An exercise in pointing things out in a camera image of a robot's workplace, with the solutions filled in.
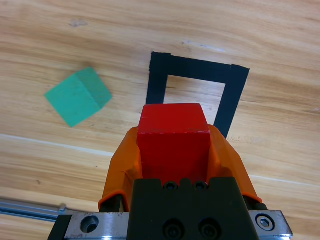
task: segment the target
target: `wooden table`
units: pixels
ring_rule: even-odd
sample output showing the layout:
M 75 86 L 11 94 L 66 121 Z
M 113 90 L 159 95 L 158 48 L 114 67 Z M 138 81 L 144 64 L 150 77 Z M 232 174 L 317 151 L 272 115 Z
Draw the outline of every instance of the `wooden table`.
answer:
M 319 0 L 0 0 L 0 195 L 96 211 L 152 51 L 250 68 L 227 139 L 293 239 L 319 239 Z M 44 93 L 88 66 L 113 98 L 70 128 Z M 170 77 L 165 102 L 201 103 L 213 124 L 223 88 Z M 52 226 L 0 215 L 0 238 L 45 240 Z

